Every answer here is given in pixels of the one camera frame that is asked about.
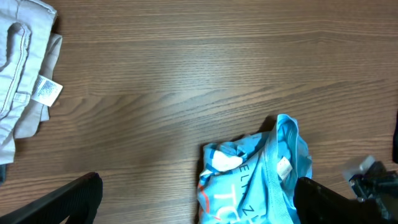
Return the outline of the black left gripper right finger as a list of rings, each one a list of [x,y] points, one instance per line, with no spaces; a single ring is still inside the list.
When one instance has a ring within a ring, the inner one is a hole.
[[[298,179],[294,206],[301,224],[387,223],[373,200],[350,200],[307,177]]]

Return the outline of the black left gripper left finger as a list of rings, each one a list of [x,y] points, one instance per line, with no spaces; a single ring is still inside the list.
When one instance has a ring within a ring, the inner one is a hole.
[[[103,198],[103,181],[89,172],[1,217],[1,224],[92,224]]]

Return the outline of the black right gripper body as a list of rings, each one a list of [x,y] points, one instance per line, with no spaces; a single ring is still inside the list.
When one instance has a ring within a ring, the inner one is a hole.
[[[360,202],[375,201],[383,219],[397,221],[397,171],[387,170],[373,156],[362,156],[343,165],[343,177]]]

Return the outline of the light blue printed t-shirt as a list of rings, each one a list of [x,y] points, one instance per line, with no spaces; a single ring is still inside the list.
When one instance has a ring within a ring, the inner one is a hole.
[[[299,223],[294,191],[312,178],[312,157],[296,119],[279,114],[271,131],[203,148],[199,223]]]

